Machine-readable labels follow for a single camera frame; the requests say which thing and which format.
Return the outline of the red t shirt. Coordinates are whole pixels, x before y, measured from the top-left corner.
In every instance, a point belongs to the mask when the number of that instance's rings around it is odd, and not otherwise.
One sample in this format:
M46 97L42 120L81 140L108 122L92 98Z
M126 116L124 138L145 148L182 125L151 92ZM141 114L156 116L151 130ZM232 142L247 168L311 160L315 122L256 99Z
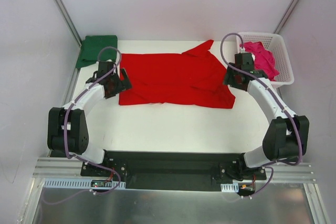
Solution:
M213 40L182 53L123 54L131 89L119 95L120 105L172 103L232 109L235 96L223 84L226 68L210 52Z

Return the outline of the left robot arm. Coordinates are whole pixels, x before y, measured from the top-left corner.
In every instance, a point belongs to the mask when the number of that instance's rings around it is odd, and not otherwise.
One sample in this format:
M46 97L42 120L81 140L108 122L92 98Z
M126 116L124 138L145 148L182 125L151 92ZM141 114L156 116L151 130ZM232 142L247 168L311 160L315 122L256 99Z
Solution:
M105 150L89 143L86 116L100 101L113 98L129 90L132 84L124 68L118 69L114 61L101 61L83 90L60 108L48 113L47 145L52 151L62 152L67 158L79 157L92 162L99 176L111 171L111 163L104 159Z

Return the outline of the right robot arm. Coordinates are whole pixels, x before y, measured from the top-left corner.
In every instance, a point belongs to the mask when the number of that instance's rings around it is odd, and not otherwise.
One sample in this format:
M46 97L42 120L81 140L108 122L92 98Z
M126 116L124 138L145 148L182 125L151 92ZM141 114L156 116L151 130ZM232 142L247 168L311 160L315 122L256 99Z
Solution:
M307 151L309 120L283 102L266 73L255 69L251 53L235 54L235 61L227 66L224 84L250 94L269 123L261 146L240 154L236 163L226 169L227 176L242 181L277 162L299 165Z

